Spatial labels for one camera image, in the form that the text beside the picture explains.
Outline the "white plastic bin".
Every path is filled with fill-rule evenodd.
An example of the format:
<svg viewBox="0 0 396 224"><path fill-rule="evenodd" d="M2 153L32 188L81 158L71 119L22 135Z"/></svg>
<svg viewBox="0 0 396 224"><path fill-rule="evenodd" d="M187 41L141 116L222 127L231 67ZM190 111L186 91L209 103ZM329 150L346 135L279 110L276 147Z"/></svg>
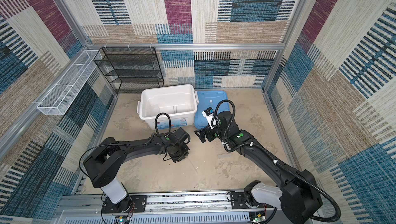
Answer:
<svg viewBox="0 0 396 224"><path fill-rule="evenodd" d="M137 113L152 130L192 126L198 110L198 95L190 84L146 89L138 101Z"/></svg>

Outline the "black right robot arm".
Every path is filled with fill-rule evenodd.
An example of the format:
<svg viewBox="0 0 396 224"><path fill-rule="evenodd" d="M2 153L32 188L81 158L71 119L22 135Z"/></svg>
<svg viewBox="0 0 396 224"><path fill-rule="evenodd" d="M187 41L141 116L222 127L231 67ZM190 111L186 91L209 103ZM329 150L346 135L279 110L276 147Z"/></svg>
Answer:
<svg viewBox="0 0 396 224"><path fill-rule="evenodd" d="M308 170L299 171L280 160L248 131L235 122L236 111L219 111L209 107L202 112L208 124L195 131L201 142L219 139L227 153L237 152L262 169L276 184L266 186L254 181L245 189L245 195L254 205L268 203L280 209L294 224L303 224L309 219L333 223L341 218L338 203L317 186L315 177Z"/></svg>

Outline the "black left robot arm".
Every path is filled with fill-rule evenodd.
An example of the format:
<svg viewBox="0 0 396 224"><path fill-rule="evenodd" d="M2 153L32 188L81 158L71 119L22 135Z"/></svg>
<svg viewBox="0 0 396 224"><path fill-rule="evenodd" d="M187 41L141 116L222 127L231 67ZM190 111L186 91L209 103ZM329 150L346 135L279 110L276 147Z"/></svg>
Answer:
<svg viewBox="0 0 396 224"><path fill-rule="evenodd" d="M188 156L190 135L183 128L172 131L171 119L167 113L158 114L155 122L161 116L168 119L166 133L160 133L155 124L155 132L149 138L117 141L114 137L108 137L100 145L84 152L88 155L83 161L84 174L91 180L94 188L101 189L107 195L111 203L119 204L125 200L130 202L128 192L117 178L124 162L149 155L165 155L176 163Z"/></svg>

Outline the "blue plastic lid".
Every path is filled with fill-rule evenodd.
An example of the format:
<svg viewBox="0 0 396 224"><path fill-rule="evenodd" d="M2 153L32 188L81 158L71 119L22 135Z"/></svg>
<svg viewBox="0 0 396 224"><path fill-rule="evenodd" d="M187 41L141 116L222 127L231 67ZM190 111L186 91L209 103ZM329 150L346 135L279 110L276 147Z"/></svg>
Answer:
<svg viewBox="0 0 396 224"><path fill-rule="evenodd" d="M202 112L209 107L215 110L219 102L228 99L228 96L225 91L197 91L197 96L199 104L197 105L198 110L194 117L194 126L197 129L202 129L208 125L208 121Z"/></svg>

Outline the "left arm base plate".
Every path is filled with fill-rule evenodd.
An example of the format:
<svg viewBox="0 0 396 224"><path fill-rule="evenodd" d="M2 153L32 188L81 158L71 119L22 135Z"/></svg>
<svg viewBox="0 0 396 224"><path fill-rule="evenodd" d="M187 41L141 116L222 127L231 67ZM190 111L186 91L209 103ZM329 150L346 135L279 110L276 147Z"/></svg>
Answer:
<svg viewBox="0 0 396 224"><path fill-rule="evenodd" d="M102 214L118 213L143 213L146 208L147 195L127 196L119 203L113 203L109 197L106 197L102 205Z"/></svg>

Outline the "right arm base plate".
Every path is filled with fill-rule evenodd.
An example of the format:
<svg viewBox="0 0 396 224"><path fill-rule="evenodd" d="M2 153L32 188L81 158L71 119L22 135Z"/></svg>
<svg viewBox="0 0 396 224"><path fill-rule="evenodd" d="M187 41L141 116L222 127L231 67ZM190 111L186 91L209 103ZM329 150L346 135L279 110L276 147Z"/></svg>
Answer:
<svg viewBox="0 0 396 224"><path fill-rule="evenodd" d="M229 191L226 194L232 209L264 209L263 203L257 203L253 197L246 192Z"/></svg>

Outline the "aluminium mounting rail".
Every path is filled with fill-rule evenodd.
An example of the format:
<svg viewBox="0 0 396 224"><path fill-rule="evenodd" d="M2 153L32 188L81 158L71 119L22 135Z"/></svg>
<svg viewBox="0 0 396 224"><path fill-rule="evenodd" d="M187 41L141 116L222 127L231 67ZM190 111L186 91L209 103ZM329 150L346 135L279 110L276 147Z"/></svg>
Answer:
<svg viewBox="0 0 396 224"><path fill-rule="evenodd" d="M184 192L157 192L157 193L130 193L132 195L147 195L146 208L143 213L137 215L160 215L160 214L187 214L211 212L266 212L270 214L273 205L264 203L264 209L232 209L226 194L232 190L209 190L209 191L184 191ZM61 198L54 217L101 216L101 209L106 196L104 194L72 195Z"/></svg>

